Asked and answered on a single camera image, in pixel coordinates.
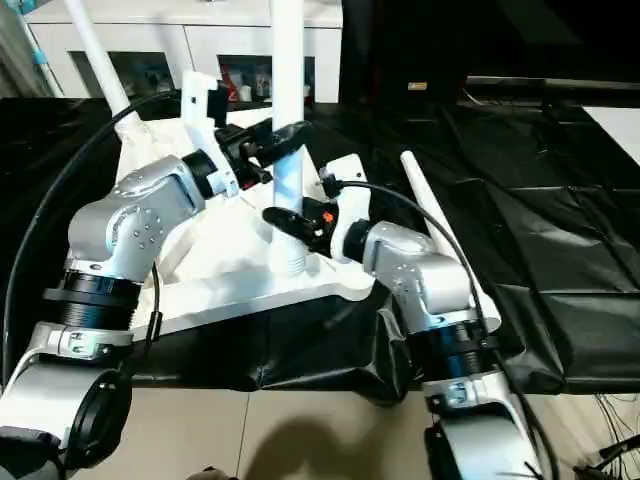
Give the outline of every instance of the white pole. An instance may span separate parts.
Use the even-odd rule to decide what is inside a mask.
[[[111,59],[106,50],[102,48],[102,44],[93,29],[93,23],[89,18],[89,13],[84,6],[82,0],[64,0],[73,20],[73,24],[82,39],[85,52],[91,68],[98,79],[102,93],[104,93],[107,103],[111,108],[111,112],[116,114],[129,106],[129,99],[122,88],[116,69],[111,63]],[[129,125],[139,122],[140,118],[137,113],[131,113],[122,119],[118,125]]]
[[[436,196],[431,189],[431,185],[429,185],[429,182],[422,173],[422,169],[418,165],[416,157],[412,152],[407,150],[405,152],[402,152],[402,155],[400,155],[400,160],[402,160],[402,166],[404,167],[404,171],[409,178],[409,183],[411,184],[413,194],[416,196],[418,205],[429,212],[433,216],[433,218],[438,223],[440,223],[445,228],[445,230],[447,230],[447,232],[454,238],[454,240],[458,244],[458,247],[460,247],[460,243],[453,233],[451,225],[449,225],[449,221],[447,220],[446,215],[442,211],[440,203],[436,199]],[[433,226],[429,222],[426,222],[426,224],[427,229],[429,230],[429,235],[431,235],[431,239],[433,240],[433,243],[435,244],[438,252],[440,252],[442,255],[446,255],[447,257],[458,260],[458,256],[456,255],[455,250],[449,244],[449,242],[447,242],[444,236],[438,230],[433,228]],[[473,277],[472,281],[476,286],[476,290],[478,291],[480,305],[482,306],[482,313],[487,319],[495,318],[499,320],[501,317],[498,309],[496,308],[496,304],[494,303],[493,299],[489,295],[487,295],[484,290],[482,290],[482,287],[480,286],[480,283],[476,278],[476,274],[473,271],[473,268],[471,269],[471,276]],[[475,306],[473,298],[471,298],[470,305]]]
[[[273,128],[304,120],[304,0],[271,0]],[[302,212],[302,149],[274,166],[274,205]],[[271,266],[294,276],[305,268],[306,247],[274,229]]]
[[[42,71],[42,75],[44,76],[44,79],[46,80],[47,85],[49,85],[49,88],[51,89],[53,96],[56,98],[64,98],[64,93],[62,92],[60,85],[58,85],[58,81],[56,80],[56,77],[53,75],[53,72],[51,71],[51,67],[49,66],[49,64],[47,63],[44,57],[44,53],[42,52],[42,50],[40,50],[40,46],[38,45],[38,42],[36,41],[36,38],[34,37],[33,32],[31,31],[31,27],[29,27],[29,24],[25,21],[24,17],[21,14],[18,14],[17,17],[18,17],[18,22],[22,27],[22,31],[27,37],[27,41],[29,42],[31,51],[33,52],[34,60],[40,67],[40,71]]]

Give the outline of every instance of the black cable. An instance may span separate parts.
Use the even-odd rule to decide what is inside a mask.
[[[9,280],[7,282],[7,291],[5,294],[4,302],[4,320],[2,322],[2,384],[6,385],[9,381],[9,377],[13,372],[13,345],[12,339],[12,313],[13,313],[13,297],[16,287],[17,273],[22,266],[22,261],[26,256],[27,248],[31,238],[34,235],[36,228],[40,220],[47,212],[48,204],[56,193],[64,186],[65,182],[76,172],[76,170],[86,162],[89,157],[89,152],[100,142],[104,141],[109,135],[113,133],[113,127],[120,120],[127,115],[137,111],[144,105],[149,103],[165,100],[176,95],[175,91],[161,92],[149,97],[141,98],[131,103],[127,108],[118,112],[108,122],[103,124],[96,133],[93,134],[89,140],[82,145],[75,153],[73,157],[67,162],[64,168],[60,171],[56,179],[53,181],[44,197],[40,201],[38,208],[36,209],[31,223],[22,238],[20,246],[15,256],[13,266],[11,267],[11,273],[9,274]]]
[[[153,311],[147,325],[147,334],[144,338],[144,350],[142,353],[142,361],[149,355],[151,345],[160,336],[160,327],[162,323],[162,312],[160,312],[160,275],[158,275],[158,267],[155,262],[151,267],[151,276],[153,277]]]
[[[621,437],[625,436],[624,433],[622,432],[622,428],[620,428],[620,425],[625,427],[631,433],[631,435],[636,435],[636,431],[633,428],[631,428],[627,422],[624,421],[624,419],[620,416],[620,413],[618,413],[618,409],[611,402],[611,400],[609,400],[608,396],[607,395],[601,395],[600,398],[602,399],[602,401],[605,404],[607,404],[609,406],[609,408],[611,409],[611,413],[613,414],[614,418],[617,420],[616,424],[618,425],[618,430],[620,432],[620,436]],[[636,469],[640,471],[640,465],[638,464],[638,460],[637,460],[637,458],[635,456],[637,451],[629,450],[629,451],[626,451],[625,453],[627,453],[631,457],[631,461],[633,461],[634,465],[636,466]],[[624,460],[622,460],[622,464],[624,466],[625,474],[627,475],[627,477],[629,477],[629,473],[627,472],[627,464],[626,464],[626,462],[624,462]]]
[[[435,218],[433,218],[433,216],[429,212],[427,212],[424,208],[422,208],[420,205],[418,205],[416,202],[406,197],[405,195],[396,192],[395,190],[384,187],[382,185],[376,185],[368,182],[360,182],[360,181],[353,181],[353,180],[346,180],[346,181],[337,180],[336,182],[338,187],[368,188],[370,190],[376,190],[379,192],[383,192],[387,195],[390,195],[392,197],[395,197],[396,199],[400,200],[402,203],[404,203],[408,207],[419,212],[436,230],[438,230],[438,232],[442,234],[445,240],[451,245],[451,248],[453,248],[453,251],[455,252],[456,257],[458,257],[458,261],[460,262],[460,264],[462,265],[462,268],[465,270],[467,276],[469,277],[469,284],[470,284],[469,286],[471,289],[471,296],[476,305],[478,323],[482,329],[484,338],[485,339],[488,338],[489,327],[487,325],[487,319],[485,318],[484,313],[482,311],[482,306],[480,305],[480,297],[478,295],[478,290],[476,289],[475,283],[473,281],[471,266],[469,265],[469,262],[467,262],[467,259],[464,256],[464,253],[462,252],[462,250],[458,245],[458,242],[456,242],[456,240],[449,234],[449,232]],[[509,387],[511,388],[513,393],[518,397],[518,400],[522,405],[522,410],[524,412],[530,434],[535,435],[535,433],[533,433],[533,431],[535,430],[538,432],[538,435],[540,436],[540,440],[542,441],[542,445],[544,446],[544,449],[547,452],[547,457],[549,459],[549,465],[551,468],[551,478],[553,480],[560,480],[560,472],[558,469],[558,458],[556,456],[555,450],[553,449],[553,445],[551,445],[551,441],[549,440],[549,437],[545,432],[544,427],[542,426],[542,423],[540,422],[537,415],[533,411],[533,408],[531,407],[531,404],[529,403],[529,400],[525,396],[524,392],[522,391],[520,386],[516,383],[515,378],[512,375],[506,362],[502,358],[502,355],[500,355],[500,353],[497,350],[494,350],[494,354],[496,357],[496,363],[498,364],[500,369],[503,371],[504,376],[507,379],[507,383],[509,384]],[[532,443],[535,444],[535,438],[532,438],[531,441]]]
[[[608,427],[610,428],[610,431],[613,432],[613,437],[615,440],[615,443],[618,444],[620,443],[620,436],[618,435],[618,431],[616,429],[616,424],[613,421],[613,418],[611,417],[611,413],[609,412],[609,410],[607,409],[605,403],[602,401],[602,398],[600,397],[600,395],[594,395],[594,398],[596,400],[596,402],[598,403],[598,406],[600,407],[600,411],[602,412],[602,414],[605,417],[605,420],[607,422]],[[615,477],[615,478],[621,478],[622,477],[622,456],[618,455],[617,457],[617,465],[618,465],[618,470],[615,470],[615,464],[612,462],[611,463],[611,474]]]

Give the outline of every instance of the tile floor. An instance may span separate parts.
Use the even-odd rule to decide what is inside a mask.
[[[563,479],[573,478],[577,460],[610,443],[591,397],[531,402]],[[635,427],[638,405],[616,405]],[[208,465],[241,480],[428,480],[422,436],[430,422],[419,392],[381,409],[348,392],[136,389],[117,452],[74,480],[184,480]]]

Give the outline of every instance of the table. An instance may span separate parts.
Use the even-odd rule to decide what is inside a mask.
[[[321,166],[358,153],[368,178],[404,193],[399,153],[412,148],[462,247],[503,313],[500,342],[530,393],[638,391],[640,221],[638,165],[583,110],[450,107],[441,112],[315,106],[308,145]],[[143,112],[175,116],[177,104]],[[6,279],[21,232],[46,185],[108,118],[99,100],[2,100],[0,228]],[[29,129],[23,125],[29,120]],[[111,187],[118,145],[107,142],[58,199],[19,288],[18,344],[47,317],[39,300],[57,282],[66,222]],[[374,196],[373,219],[422,220]],[[379,285],[363,302],[325,298],[163,337],[139,385],[255,390],[353,390],[395,403],[416,376],[402,322]]]

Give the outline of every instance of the black cloth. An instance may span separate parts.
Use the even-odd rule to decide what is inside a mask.
[[[0,131],[4,291],[39,198],[108,110],[100,100],[2,100],[0,114],[12,120]],[[166,102],[143,118],[176,115]],[[407,194],[399,155],[413,150],[502,312],[501,347],[527,392],[640,390],[640,169],[582,110],[316,105],[307,118],[317,166],[357,153],[371,182]],[[61,274],[68,221],[111,188],[118,151],[114,135],[42,219],[18,285],[18,352],[47,316],[40,296]],[[372,198],[373,220],[424,230],[413,212]],[[136,381],[353,390],[394,403],[417,374],[411,354],[376,285],[362,302],[324,298],[164,336]]]

